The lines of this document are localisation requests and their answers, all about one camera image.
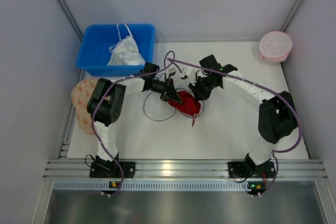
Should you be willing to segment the red bra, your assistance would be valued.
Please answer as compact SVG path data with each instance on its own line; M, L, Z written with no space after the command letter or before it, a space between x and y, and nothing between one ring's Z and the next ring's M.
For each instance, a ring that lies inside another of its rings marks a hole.
M182 102L176 102L170 99L168 104L173 108L179 110L181 113L191 116L192 118L192 126L194 126L196 117L199 115L201 110L201 104L194 98L194 96L186 91L181 90L178 91L177 94L181 98Z

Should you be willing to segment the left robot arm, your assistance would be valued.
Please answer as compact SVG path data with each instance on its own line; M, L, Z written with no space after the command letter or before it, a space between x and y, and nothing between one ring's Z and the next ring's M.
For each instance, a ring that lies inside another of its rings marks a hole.
M115 82L100 78L87 105L91 116L91 127L98 140L95 162L101 161L118 164L119 152L116 144L116 121L119 119L124 98L144 91L160 95L164 102L181 103L172 77L180 68L160 69L153 63L146 63L144 69L136 75L123 77Z

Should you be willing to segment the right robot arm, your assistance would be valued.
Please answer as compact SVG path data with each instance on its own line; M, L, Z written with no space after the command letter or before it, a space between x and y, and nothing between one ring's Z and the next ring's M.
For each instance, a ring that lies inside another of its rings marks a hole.
M291 94L266 90L245 79L235 66L222 66L214 55L205 57L199 64L200 68L187 67L181 73L182 78L189 79L188 87L196 100L207 100L212 90L220 87L237 95L257 111L259 138L244 161L236 164L233 173L242 172L246 177L259 176L266 170L279 141L298 127ZM197 74L199 69L203 71L202 76Z

